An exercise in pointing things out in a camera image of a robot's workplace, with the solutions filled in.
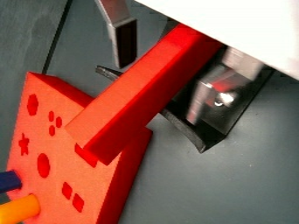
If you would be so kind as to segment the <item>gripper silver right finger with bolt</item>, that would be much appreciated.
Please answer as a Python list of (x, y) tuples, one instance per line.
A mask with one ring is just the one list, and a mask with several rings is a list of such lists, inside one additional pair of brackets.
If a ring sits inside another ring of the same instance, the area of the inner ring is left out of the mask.
[(191, 124), (199, 121), (211, 93), (219, 94), (219, 105), (230, 106), (235, 101), (230, 93), (257, 79), (263, 65), (259, 59), (237, 48), (227, 49), (219, 65), (198, 82), (186, 116)]

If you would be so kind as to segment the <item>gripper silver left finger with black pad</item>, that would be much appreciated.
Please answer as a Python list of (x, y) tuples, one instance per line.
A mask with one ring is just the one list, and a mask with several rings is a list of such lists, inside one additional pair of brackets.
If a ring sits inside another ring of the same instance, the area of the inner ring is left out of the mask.
[(127, 0), (95, 0), (95, 2), (107, 21), (117, 66), (123, 68), (137, 59), (137, 19), (130, 14)]

